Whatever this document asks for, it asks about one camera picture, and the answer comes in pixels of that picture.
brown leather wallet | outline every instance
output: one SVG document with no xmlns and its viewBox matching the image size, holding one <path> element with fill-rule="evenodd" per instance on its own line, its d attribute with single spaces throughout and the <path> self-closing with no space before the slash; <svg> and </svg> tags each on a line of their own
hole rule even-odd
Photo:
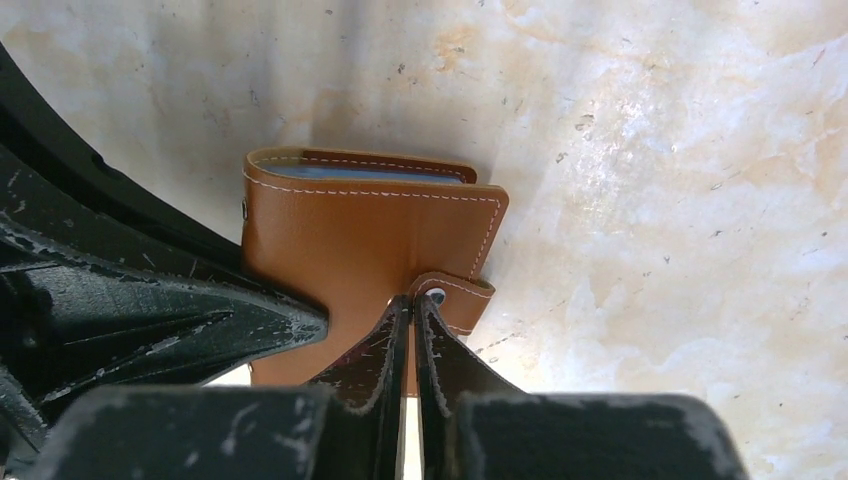
<svg viewBox="0 0 848 480">
<path fill-rule="evenodd" d="M 455 183 L 286 175 L 284 167 L 293 166 L 435 175 Z M 249 153 L 243 173 L 246 268 L 330 314 L 323 342 L 254 361 L 254 385 L 308 381 L 362 340 L 399 293 L 444 291 L 442 316 L 460 335 L 471 333 L 494 294 L 480 269 L 509 198 L 500 187 L 477 185 L 472 167 L 282 147 Z M 416 382 L 407 385 L 416 394 Z"/>
</svg>

metal snap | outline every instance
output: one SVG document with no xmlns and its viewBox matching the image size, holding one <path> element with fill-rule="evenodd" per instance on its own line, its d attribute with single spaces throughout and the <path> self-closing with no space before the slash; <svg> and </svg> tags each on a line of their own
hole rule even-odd
<svg viewBox="0 0 848 480">
<path fill-rule="evenodd" d="M 436 305 L 441 305 L 445 303 L 445 300 L 447 300 L 448 298 L 448 294 L 438 287 L 427 290 L 426 292 L 424 292 L 424 295 L 430 297 L 430 299 L 432 299 L 433 303 L 435 303 Z"/>
</svg>

marble surface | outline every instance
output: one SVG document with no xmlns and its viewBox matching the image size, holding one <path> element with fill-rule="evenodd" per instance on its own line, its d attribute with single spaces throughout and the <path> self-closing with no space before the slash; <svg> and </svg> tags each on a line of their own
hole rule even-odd
<svg viewBox="0 0 848 480">
<path fill-rule="evenodd" d="M 844 0 L 5 0 L 106 158 L 233 240 L 241 156 L 466 161 L 511 206 L 468 339 L 532 391 L 671 391 L 755 478 L 848 478 Z"/>
</svg>

wallet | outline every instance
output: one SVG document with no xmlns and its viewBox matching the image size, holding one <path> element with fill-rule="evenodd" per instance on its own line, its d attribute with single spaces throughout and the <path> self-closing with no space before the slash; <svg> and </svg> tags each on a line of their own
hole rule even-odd
<svg viewBox="0 0 848 480">
<path fill-rule="evenodd" d="M 509 198 L 478 185 L 468 165 L 280 147 L 249 153 L 243 175 L 245 268 L 329 313 L 326 340 L 253 361 L 254 385 L 309 381 L 354 348 L 395 295 L 431 295 L 451 331 L 468 335 L 495 292 L 480 270 Z M 416 382 L 406 384 L 415 395 Z"/>
</svg>

beige marble floor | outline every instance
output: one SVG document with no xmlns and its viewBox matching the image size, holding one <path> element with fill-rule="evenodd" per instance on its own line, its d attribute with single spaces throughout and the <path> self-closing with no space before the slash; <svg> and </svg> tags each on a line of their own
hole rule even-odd
<svg viewBox="0 0 848 480">
<path fill-rule="evenodd" d="M 472 348 L 532 391 L 673 391 L 756 478 L 848 478 L 844 0 L 5 0 L 107 161 L 237 240 L 277 144 L 476 165 L 512 202 Z"/>
</svg>

